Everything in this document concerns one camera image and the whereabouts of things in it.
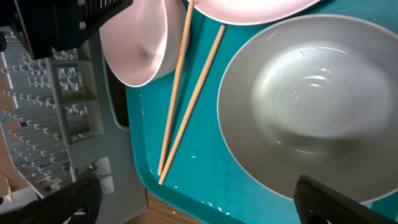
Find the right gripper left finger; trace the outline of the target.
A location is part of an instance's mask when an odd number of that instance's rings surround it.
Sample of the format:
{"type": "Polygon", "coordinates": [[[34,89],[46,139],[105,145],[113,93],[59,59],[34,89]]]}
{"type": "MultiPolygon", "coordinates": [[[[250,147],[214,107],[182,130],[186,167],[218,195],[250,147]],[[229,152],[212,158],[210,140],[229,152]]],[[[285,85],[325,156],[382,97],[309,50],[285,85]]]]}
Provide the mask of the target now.
{"type": "Polygon", "coordinates": [[[102,199],[99,177],[89,174],[48,197],[2,214],[1,224],[95,224],[102,199]]]}

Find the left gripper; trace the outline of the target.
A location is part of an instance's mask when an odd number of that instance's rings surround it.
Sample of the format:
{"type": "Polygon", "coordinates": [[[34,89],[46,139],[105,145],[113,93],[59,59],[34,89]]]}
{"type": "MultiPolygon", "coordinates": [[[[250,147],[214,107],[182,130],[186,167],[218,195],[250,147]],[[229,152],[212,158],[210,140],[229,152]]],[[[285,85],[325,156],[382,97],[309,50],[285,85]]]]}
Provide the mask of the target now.
{"type": "Polygon", "coordinates": [[[3,0],[1,51],[11,48],[4,34],[8,27],[34,59],[53,51],[78,48],[133,0],[3,0]]]}

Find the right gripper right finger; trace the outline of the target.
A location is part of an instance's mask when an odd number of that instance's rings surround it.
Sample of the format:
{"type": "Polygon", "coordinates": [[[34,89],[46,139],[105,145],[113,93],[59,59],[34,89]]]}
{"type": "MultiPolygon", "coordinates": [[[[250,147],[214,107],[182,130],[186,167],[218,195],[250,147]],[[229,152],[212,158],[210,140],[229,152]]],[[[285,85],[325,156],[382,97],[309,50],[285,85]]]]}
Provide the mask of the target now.
{"type": "Polygon", "coordinates": [[[297,180],[294,204],[304,224],[397,223],[307,175],[297,180]]]}

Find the white shallow bowl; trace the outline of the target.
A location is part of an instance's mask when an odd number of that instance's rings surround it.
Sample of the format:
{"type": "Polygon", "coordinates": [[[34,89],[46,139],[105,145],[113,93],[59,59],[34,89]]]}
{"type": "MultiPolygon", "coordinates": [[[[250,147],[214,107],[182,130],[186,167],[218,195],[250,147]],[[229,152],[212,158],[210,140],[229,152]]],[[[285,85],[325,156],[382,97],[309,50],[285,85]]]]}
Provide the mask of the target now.
{"type": "Polygon", "coordinates": [[[141,87],[174,71],[187,9],[181,0],[135,0],[99,29],[116,78],[141,87]]]}

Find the grey bowl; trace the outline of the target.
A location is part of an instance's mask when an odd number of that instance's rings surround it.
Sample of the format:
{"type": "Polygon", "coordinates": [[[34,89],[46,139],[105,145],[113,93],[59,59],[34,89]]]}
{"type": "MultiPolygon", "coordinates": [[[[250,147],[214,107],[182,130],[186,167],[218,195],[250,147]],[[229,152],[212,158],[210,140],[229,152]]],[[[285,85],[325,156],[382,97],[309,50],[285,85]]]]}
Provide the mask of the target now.
{"type": "Polygon", "coordinates": [[[298,16],[250,38],[222,76],[218,124],[250,178],[292,199],[307,175],[361,203],[397,192],[397,34],[298,16]]]}

